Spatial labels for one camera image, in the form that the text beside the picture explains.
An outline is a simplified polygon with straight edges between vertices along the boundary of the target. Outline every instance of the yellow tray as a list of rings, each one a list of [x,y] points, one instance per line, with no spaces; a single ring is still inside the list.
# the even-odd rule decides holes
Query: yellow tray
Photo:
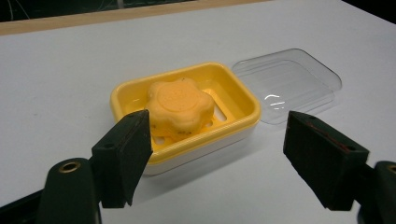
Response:
[[[216,103],[215,115],[211,125],[205,126],[200,133],[182,141],[152,138],[153,154],[148,166],[171,161],[180,155],[199,150],[200,147],[221,141],[227,136],[255,126],[260,120],[261,108],[258,100],[229,68],[220,63],[201,63],[121,83],[111,93],[110,98],[115,120],[119,121],[129,113],[144,109],[148,99],[148,89],[152,83],[175,81],[181,77],[192,78],[197,82],[200,90],[213,97]],[[187,157],[184,161],[193,159],[196,158]]]

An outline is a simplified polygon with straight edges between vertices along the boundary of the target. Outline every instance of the brass insert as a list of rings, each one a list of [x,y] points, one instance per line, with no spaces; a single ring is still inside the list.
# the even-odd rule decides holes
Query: brass insert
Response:
[[[59,172],[62,174],[67,174],[76,171],[81,166],[81,163],[78,161],[70,161],[68,163],[63,164],[59,168]]]
[[[394,174],[396,174],[396,165],[389,165],[388,169],[393,172]]]

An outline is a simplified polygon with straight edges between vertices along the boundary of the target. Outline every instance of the soap dish lid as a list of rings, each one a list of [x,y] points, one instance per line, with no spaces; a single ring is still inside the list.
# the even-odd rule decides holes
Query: soap dish lid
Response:
[[[232,70],[259,99],[261,121],[269,124],[286,121],[291,110],[327,108],[342,88],[339,76],[301,49],[244,60]]]

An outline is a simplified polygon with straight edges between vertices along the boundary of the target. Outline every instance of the white table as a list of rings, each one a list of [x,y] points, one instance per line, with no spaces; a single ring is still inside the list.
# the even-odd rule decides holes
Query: white table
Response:
[[[343,80],[320,119],[396,161],[396,26],[339,0],[276,0],[0,36],[0,206],[42,189],[58,161],[91,156],[114,125],[119,83],[196,63],[303,49]],[[285,129],[259,123],[248,139],[156,176],[104,223],[356,223],[331,212],[282,152]]]

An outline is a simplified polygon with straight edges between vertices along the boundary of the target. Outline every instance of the soap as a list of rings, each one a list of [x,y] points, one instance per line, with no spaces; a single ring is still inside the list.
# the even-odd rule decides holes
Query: soap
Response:
[[[198,134],[210,123],[215,102],[197,83],[187,77],[172,82],[155,82],[148,89],[151,135],[175,141]]]

